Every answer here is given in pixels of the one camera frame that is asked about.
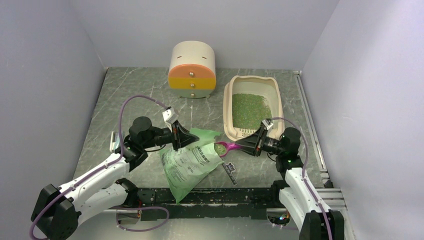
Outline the green litter bag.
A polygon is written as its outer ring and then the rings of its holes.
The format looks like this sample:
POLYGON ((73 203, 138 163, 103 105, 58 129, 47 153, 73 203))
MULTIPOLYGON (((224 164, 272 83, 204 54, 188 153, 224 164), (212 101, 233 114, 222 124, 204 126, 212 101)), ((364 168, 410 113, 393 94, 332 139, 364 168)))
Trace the green litter bag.
POLYGON ((211 172, 224 162, 215 151, 218 131, 192 128, 191 134, 199 140, 179 150, 167 148, 159 151, 160 161, 169 189, 180 202, 211 172))

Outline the magenta plastic scoop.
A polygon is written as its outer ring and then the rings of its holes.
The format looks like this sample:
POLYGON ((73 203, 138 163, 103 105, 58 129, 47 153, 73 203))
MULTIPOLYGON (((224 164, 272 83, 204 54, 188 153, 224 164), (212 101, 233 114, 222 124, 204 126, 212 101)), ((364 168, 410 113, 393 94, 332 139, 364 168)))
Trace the magenta plastic scoop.
POLYGON ((225 157, 230 151, 240 148, 241 146, 234 142, 219 141, 214 143, 214 150, 220 157, 225 157))

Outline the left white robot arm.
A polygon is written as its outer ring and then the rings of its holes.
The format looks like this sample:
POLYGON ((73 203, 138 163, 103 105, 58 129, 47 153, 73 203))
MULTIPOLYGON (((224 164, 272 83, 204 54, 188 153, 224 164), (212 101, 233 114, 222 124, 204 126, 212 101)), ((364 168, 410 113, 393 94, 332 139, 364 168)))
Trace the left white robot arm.
POLYGON ((136 118, 120 147, 106 160, 80 177, 59 187, 45 186, 31 215, 29 236, 38 228, 47 240, 66 240, 88 219, 112 207, 134 207, 139 190, 124 176, 148 157, 148 150, 171 144, 177 151, 199 140, 174 120, 165 128, 154 127, 146 116, 136 118))

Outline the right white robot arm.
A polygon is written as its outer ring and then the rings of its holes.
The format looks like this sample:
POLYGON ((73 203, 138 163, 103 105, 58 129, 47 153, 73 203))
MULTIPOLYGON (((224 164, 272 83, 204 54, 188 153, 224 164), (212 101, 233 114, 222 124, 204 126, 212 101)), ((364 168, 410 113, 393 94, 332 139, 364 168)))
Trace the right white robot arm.
POLYGON ((282 180, 273 184, 270 202, 284 206, 299 230, 301 240, 345 239, 345 218, 333 210, 314 188, 299 155, 301 132, 288 127, 279 139, 268 136, 268 128, 261 125, 253 134, 237 140, 240 150, 258 157, 262 152, 275 155, 275 167, 282 180))

